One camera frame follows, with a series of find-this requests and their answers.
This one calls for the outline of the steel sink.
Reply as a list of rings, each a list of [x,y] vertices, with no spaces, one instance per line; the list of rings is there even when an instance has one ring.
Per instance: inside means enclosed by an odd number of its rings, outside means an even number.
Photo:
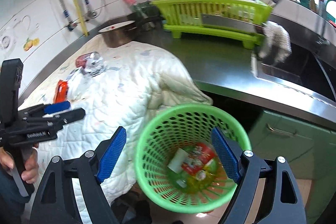
[[[291,55],[283,62],[275,60],[279,49],[261,59],[257,48],[251,56],[255,77],[294,89],[320,102],[335,106],[335,89],[321,62],[303,47],[292,44]]]

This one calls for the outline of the clear bottle yellow-green label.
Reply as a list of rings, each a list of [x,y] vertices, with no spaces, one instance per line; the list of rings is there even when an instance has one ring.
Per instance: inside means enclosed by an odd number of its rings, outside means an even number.
[[[177,187],[182,192],[196,194],[214,182],[218,169],[219,162],[218,158],[215,157],[195,175],[190,175],[185,170],[175,173],[169,168],[167,169],[167,175],[173,186]]]

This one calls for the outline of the red plastic pizza cup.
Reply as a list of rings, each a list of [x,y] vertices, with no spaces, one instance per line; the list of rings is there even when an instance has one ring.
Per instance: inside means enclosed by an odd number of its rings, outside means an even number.
[[[188,145],[182,149],[189,153],[182,164],[182,170],[185,170],[190,175],[195,175],[210,160],[216,157],[213,146],[207,142],[199,141],[195,145]]]

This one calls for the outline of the sink faucet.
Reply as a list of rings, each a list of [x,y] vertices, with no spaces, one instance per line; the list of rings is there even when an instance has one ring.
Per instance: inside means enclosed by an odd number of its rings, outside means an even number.
[[[322,21],[322,27],[321,32],[318,36],[317,43],[319,45],[328,46],[330,42],[324,37],[325,30],[326,30],[326,24],[327,24],[327,5],[330,2],[336,2],[336,0],[318,0],[318,15],[323,19]]]

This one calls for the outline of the green mesh trash basket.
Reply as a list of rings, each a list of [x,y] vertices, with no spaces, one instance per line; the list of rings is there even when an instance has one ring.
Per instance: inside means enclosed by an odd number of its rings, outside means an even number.
[[[215,127],[241,149],[252,148],[241,124],[210,105],[174,106],[146,125],[134,166],[137,182],[151,201],[169,211],[192,214],[212,211],[231,199],[236,184],[211,142]]]

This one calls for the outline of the clear plastic bowl lid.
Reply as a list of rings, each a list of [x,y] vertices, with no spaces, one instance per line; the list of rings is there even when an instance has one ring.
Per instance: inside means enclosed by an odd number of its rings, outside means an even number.
[[[68,85],[68,101],[75,102],[86,99],[91,77],[83,67],[74,69],[66,81]]]

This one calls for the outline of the red and white carton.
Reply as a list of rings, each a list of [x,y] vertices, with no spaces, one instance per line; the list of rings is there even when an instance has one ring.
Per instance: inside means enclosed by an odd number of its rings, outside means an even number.
[[[97,57],[97,56],[99,56],[98,52],[90,52],[90,53],[85,53],[83,55],[80,55],[75,59],[75,66],[77,68],[79,68],[79,67],[85,68],[87,61],[90,58],[94,58],[94,57]]]

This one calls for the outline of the white quilted cloth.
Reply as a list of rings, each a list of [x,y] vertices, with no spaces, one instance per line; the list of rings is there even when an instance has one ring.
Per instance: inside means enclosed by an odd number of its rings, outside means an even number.
[[[73,159],[112,137],[120,126],[126,129],[127,141],[110,176],[102,183],[109,202],[126,194],[136,183],[134,152],[142,129],[165,108],[185,103],[212,104],[212,99],[194,84],[187,69],[172,53],[149,44],[129,42],[108,48],[101,36],[95,36],[60,65],[25,100],[23,108],[51,103],[56,84],[75,69],[75,59],[98,52],[105,71],[91,77],[87,97],[70,102],[83,108],[84,119],[58,132],[56,140],[38,148],[39,174],[43,175],[54,156]]]

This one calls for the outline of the orange-red snack wrapper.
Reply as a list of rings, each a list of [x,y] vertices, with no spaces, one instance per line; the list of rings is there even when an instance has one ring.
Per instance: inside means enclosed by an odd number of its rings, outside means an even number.
[[[53,103],[60,103],[66,101],[67,92],[68,92],[68,82],[59,80],[56,85]]]

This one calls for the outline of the white dish rag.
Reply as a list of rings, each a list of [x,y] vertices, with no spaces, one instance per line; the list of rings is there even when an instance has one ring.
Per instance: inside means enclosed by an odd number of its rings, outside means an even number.
[[[264,24],[263,33],[265,39],[261,44],[258,57],[261,60],[272,57],[275,64],[284,63],[292,53],[288,31],[275,22],[267,21]]]

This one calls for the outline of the fruit wall sticker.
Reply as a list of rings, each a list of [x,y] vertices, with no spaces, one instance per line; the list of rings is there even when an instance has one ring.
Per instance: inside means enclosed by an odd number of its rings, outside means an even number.
[[[23,45],[23,50],[27,52],[30,48],[37,47],[39,45],[39,42],[40,42],[39,38],[34,39],[28,38]]]

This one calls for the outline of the crumpled silver foil wrapper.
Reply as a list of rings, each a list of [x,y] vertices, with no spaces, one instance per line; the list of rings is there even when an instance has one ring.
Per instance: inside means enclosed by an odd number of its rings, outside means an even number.
[[[99,54],[99,56],[90,58],[87,63],[86,67],[84,68],[85,73],[89,74],[91,77],[95,77],[105,71],[104,59]]]

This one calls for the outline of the wall water valve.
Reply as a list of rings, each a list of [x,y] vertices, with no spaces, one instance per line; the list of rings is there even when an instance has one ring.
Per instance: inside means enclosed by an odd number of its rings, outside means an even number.
[[[68,22],[67,28],[73,31],[79,26],[84,36],[88,36],[89,29],[87,23],[96,19],[99,13],[93,9],[90,0],[75,0],[75,3],[72,3],[72,8],[73,13],[70,12],[66,3],[64,3],[64,7],[62,8],[63,16]]]

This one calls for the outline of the white paper cup green logo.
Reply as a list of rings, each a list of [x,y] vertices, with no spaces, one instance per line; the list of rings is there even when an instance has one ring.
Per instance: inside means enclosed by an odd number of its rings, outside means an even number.
[[[180,173],[182,171],[182,164],[184,160],[188,157],[189,153],[185,150],[179,148],[177,149],[175,155],[167,165],[168,169],[174,173]]]

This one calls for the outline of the steel pot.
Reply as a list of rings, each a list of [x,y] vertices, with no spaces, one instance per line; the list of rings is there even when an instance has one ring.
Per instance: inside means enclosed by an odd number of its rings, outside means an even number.
[[[138,33],[136,22],[128,20],[112,24],[98,31],[108,48],[123,46],[135,39]]]

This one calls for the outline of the cleaver knife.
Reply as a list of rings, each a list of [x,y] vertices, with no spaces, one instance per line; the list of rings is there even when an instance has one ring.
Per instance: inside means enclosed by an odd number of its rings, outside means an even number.
[[[202,26],[208,28],[235,31],[242,34],[264,34],[264,26],[219,15],[201,14],[201,21]]]

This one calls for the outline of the green dish rack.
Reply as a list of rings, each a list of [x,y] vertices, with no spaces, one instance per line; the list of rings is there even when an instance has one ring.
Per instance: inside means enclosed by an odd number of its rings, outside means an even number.
[[[173,38],[182,34],[218,36],[253,49],[265,38],[263,27],[272,7],[251,0],[154,0]]]

